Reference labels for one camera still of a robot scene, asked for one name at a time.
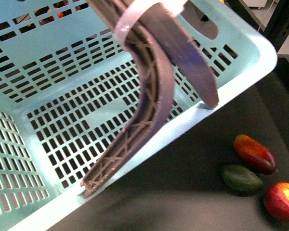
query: red apple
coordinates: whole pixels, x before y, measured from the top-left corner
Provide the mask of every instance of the red apple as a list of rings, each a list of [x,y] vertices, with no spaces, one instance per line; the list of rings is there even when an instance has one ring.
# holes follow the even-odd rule
[[[239,157],[257,172],[270,175],[277,169],[275,157],[264,145],[246,135],[238,135],[234,148]]]
[[[266,191],[263,202],[269,214],[277,220],[289,223],[289,183],[274,184]]]

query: light blue basket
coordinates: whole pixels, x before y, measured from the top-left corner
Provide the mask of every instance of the light blue basket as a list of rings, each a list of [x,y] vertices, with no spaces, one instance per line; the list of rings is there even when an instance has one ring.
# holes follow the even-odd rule
[[[210,40],[178,16],[215,70],[219,106],[205,109],[174,67],[168,123],[102,189],[276,64],[272,45],[227,6],[217,0],[192,2],[218,27]],[[54,3],[0,0],[0,230],[46,230],[84,204],[80,180],[137,105],[135,63],[99,16],[84,0],[68,0],[59,9]],[[44,7],[51,11],[36,16]],[[59,18],[59,12],[69,15]],[[54,21],[41,25],[51,16]]]

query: orange object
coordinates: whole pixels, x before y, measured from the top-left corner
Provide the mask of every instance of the orange object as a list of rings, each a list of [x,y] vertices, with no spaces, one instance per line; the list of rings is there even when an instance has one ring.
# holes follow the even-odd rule
[[[289,223],[289,183],[274,184],[266,191],[263,202],[271,216]]]
[[[63,12],[60,12],[60,13],[58,13],[57,15],[58,15],[59,18],[64,17],[64,13],[63,13]],[[54,21],[54,17],[53,17],[53,16],[50,16],[50,17],[49,17],[49,20],[50,20],[51,22]]]

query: basket handle hole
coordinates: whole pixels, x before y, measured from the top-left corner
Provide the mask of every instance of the basket handle hole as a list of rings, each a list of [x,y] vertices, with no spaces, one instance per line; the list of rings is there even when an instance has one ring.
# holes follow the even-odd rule
[[[200,9],[191,1],[187,1],[184,5],[184,11],[181,16],[199,33],[210,40],[217,37],[217,25],[210,20]]]

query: toy fruit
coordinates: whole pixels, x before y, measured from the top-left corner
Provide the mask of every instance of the toy fruit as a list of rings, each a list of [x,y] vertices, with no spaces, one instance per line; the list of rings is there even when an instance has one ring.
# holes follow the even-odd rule
[[[63,12],[60,12],[60,13],[58,13],[57,15],[58,15],[59,18],[64,17],[64,13],[63,13]],[[51,21],[51,22],[54,21],[53,16],[50,16],[50,17],[49,17],[49,21]]]
[[[274,184],[266,191],[263,202],[269,214],[280,221],[289,223],[289,183]]]
[[[222,167],[222,179],[232,189],[244,193],[256,193],[263,187],[262,180],[240,165]]]
[[[241,159],[252,169],[271,175],[277,169],[275,157],[264,145],[246,135],[239,135],[234,142],[234,148]]]

